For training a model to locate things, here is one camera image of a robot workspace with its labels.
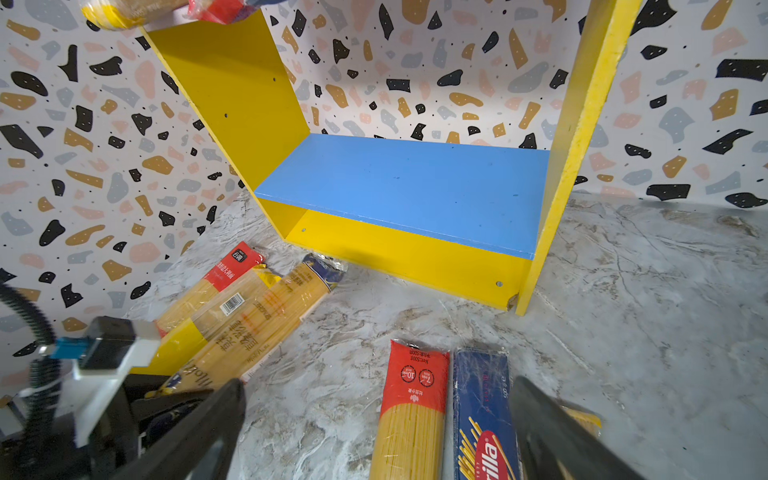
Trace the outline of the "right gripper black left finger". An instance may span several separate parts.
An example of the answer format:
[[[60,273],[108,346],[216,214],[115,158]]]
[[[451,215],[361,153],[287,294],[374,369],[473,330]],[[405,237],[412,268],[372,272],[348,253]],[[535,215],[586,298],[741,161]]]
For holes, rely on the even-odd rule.
[[[235,378],[215,391],[115,479],[225,479],[246,410]]]

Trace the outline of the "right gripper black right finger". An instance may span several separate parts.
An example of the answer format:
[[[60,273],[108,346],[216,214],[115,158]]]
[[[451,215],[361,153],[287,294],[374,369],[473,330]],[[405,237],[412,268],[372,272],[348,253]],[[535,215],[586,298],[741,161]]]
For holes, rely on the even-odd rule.
[[[509,409],[527,479],[639,479],[532,381],[517,376]]]

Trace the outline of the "dark blue spaghetti bag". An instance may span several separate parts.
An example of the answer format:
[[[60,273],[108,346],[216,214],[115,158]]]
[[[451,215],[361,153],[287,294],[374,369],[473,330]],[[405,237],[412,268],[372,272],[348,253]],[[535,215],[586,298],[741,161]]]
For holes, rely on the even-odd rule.
[[[147,396],[217,390],[231,379],[246,381],[253,369],[289,337],[341,282],[347,265],[317,253],[267,292],[247,300],[194,357]]]

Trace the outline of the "yellow top spaghetti bag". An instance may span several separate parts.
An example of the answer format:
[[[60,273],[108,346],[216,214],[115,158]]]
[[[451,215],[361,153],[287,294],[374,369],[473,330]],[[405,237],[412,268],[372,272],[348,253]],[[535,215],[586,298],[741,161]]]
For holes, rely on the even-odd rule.
[[[87,21],[101,29],[129,30],[188,5],[187,0],[86,0],[79,6]]]

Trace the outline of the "red ends clear spaghetti bag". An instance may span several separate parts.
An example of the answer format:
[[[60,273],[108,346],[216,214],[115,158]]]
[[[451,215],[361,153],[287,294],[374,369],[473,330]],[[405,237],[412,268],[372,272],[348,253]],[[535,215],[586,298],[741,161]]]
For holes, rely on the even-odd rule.
[[[248,18],[259,8],[257,1],[190,0],[186,17],[190,20],[230,25]]]

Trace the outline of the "yellow shelf pink blue boards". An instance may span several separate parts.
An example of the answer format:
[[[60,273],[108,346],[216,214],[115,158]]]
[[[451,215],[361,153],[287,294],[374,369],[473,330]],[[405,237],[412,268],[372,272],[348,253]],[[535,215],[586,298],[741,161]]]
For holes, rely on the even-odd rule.
[[[312,133],[259,13],[147,38],[283,240],[524,315],[640,8],[590,4],[546,151]]]

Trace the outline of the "yellow Statime spaghetti bag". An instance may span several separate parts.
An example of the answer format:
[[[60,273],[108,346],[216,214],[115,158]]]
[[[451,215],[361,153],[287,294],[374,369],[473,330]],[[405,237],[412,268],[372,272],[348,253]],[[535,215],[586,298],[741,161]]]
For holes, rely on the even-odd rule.
[[[556,403],[560,408],[565,411],[572,419],[574,419],[584,430],[589,432],[594,438],[599,439],[602,434],[602,419],[581,407],[568,403],[562,400],[557,400]]]

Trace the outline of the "blue Barilla spaghetti box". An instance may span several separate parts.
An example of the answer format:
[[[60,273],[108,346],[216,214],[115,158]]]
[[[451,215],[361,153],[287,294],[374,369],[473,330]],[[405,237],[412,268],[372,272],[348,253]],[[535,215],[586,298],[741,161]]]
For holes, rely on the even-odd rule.
[[[509,366],[501,352],[461,349],[453,359],[456,479],[522,479],[509,408]]]

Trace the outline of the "clear yellow spaghetti bag left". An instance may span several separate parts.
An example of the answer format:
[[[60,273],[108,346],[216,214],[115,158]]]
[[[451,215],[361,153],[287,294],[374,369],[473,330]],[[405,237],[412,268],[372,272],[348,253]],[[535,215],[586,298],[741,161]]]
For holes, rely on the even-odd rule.
[[[189,318],[162,336],[150,364],[136,367],[133,374],[170,376],[194,357],[234,317],[234,312],[255,296],[275,286],[280,276],[264,265],[247,271]]]

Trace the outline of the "red top spaghetti bag far-left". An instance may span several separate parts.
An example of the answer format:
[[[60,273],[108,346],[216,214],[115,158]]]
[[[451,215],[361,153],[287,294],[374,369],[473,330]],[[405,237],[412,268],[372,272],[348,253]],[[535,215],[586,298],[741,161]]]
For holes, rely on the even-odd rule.
[[[154,321],[160,334],[169,334],[247,271],[265,264],[261,253],[240,242]]]

